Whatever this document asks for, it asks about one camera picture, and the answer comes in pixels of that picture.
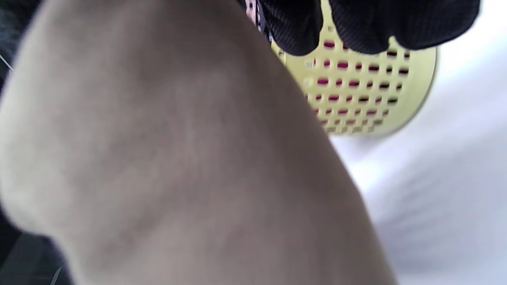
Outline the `person's right hand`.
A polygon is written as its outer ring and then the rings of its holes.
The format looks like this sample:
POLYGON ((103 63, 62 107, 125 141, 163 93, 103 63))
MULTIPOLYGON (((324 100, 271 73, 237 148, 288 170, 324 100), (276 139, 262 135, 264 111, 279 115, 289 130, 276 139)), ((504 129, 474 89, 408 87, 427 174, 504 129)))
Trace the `person's right hand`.
MULTIPOLYGON (((258 27, 282 50, 307 55, 319 44, 324 16, 320 0, 240 0, 259 15, 258 27)), ((408 50, 436 47, 458 38, 474 24, 479 0, 330 0, 339 38, 362 54, 387 51, 394 37, 408 50)))

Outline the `person's left hand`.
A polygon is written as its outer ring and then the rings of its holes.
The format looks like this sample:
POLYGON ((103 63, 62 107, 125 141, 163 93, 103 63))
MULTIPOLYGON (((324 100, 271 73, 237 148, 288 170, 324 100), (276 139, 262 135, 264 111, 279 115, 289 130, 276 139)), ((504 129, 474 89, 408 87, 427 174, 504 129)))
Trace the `person's left hand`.
POLYGON ((2 285, 73 285, 60 252, 45 237, 15 229, 0 217, 0 283, 2 285))

